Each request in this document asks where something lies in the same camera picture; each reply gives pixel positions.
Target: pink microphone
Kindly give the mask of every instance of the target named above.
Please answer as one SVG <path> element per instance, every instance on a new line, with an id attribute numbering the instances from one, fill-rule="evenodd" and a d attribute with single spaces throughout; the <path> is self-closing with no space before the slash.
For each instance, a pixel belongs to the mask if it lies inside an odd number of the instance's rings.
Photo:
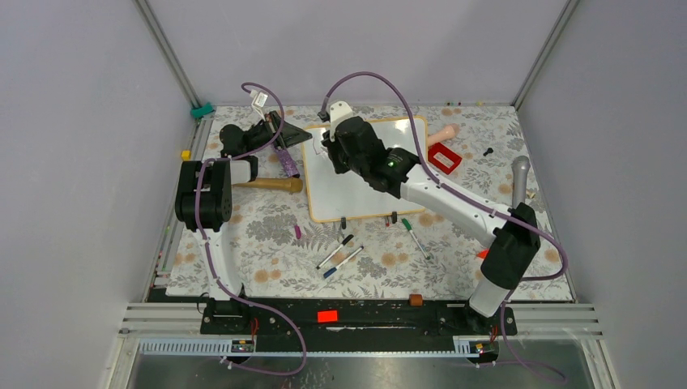
<path id="1" fill-rule="evenodd" d="M 441 131 L 427 137 L 427 147 L 431 147 L 435 143 L 443 142 L 447 139 L 453 138 L 460 132 L 460 127 L 457 124 L 447 124 Z"/>

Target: floral pattern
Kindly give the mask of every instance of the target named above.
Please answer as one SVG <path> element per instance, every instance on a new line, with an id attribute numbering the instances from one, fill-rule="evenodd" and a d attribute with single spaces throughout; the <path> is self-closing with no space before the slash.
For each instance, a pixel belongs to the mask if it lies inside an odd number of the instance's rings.
<path id="1" fill-rule="evenodd" d="M 286 119 L 305 128 L 319 124 L 318 107 L 284 107 Z M 402 107 L 365 106 L 354 108 L 366 119 L 400 117 Z M 423 116 L 433 134 L 443 126 L 457 123 L 458 134 L 443 142 L 463 161 L 448 177 L 459 185 L 493 201 L 510 204 L 512 175 L 510 163 L 527 154 L 518 117 L 512 107 L 412 107 Z M 227 124 L 247 129 L 257 121 L 249 107 L 218 107 L 203 158 L 218 157 L 219 132 Z M 491 147 L 493 153 L 483 156 Z M 301 148 L 289 149 L 303 174 Z M 259 177 L 285 177 L 271 148 L 257 154 Z M 548 216 L 535 174 L 530 172 L 527 188 L 535 195 L 527 202 L 535 209 L 540 227 L 550 231 Z M 462 229 L 430 210 L 406 216 L 433 260 L 425 260 L 401 223 L 386 227 L 383 218 L 349 220 L 345 230 L 338 222 L 319 224 L 309 218 L 305 190 L 289 194 L 281 190 L 235 187 L 230 253 L 237 261 L 245 291 L 254 297 L 352 297 L 407 298 L 421 293 L 424 298 L 467 298 L 483 277 L 484 248 Z M 301 229 L 296 239 L 294 225 Z M 322 270 L 315 266 L 349 233 L 355 235 Z M 358 246 L 365 250 L 324 280 L 322 273 L 343 260 Z M 553 274 L 561 266 L 556 250 L 542 240 L 542 247 L 527 276 Z M 182 234 L 167 293 L 198 296 L 208 281 L 197 242 L 189 231 Z M 515 300 L 568 301 L 570 288 L 565 277 L 552 281 L 521 283 Z"/>

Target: white wall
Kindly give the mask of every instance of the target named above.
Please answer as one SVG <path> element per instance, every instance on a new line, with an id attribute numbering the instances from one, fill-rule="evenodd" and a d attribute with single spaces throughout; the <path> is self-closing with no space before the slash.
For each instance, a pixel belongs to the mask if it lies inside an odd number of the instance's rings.
<path id="1" fill-rule="evenodd" d="M 263 83 L 286 104 L 321 104 L 353 71 L 386 76 L 412 103 L 510 103 L 565 0 L 151 0 L 198 95 L 245 105 Z M 336 94 L 393 102 L 354 80 Z"/>
<path id="2" fill-rule="evenodd" d="M 687 3 L 581 2 L 520 110 L 623 387 L 684 387 Z"/>
<path id="3" fill-rule="evenodd" d="M 0 2 L 0 387 L 96 387 L 190 106 L 132 1 Z"/>

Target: gray floor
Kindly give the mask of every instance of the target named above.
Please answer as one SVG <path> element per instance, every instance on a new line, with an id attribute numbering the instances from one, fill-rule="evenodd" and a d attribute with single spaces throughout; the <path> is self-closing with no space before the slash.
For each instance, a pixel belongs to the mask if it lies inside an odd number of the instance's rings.
<path id="1" fill-rule="evenodd" d="M 563 371 L 567 388 L 593 387 L 582 350 L 572 341 L 529 341 L 518 345 L 521 357 L 546 362 Z M 499 361 L 512 360 L 501 347 Z M 519 365 L 475 369 L 454 358 L 309 358 L 296 376 L 272 377 L 237 369 L 227 370 L 214 357 L 141 355 L 130 388 L 547 388 L 559 387 L 538 379 Z M 254 358 L 248 363 L 274 370 L 298 364 L 293 358 Z"/>

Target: silver microphone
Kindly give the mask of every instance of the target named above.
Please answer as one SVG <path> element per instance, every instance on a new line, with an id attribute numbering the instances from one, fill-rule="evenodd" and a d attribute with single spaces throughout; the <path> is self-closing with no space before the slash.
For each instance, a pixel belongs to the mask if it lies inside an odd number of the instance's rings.
<path id="1" fill-rule="evenodd" d="M 530 159 L 518 156 L 510 166 L 513 168 L 513 208 L 525 202 L 527 196 L 527 173 L 530 171 Z"/>

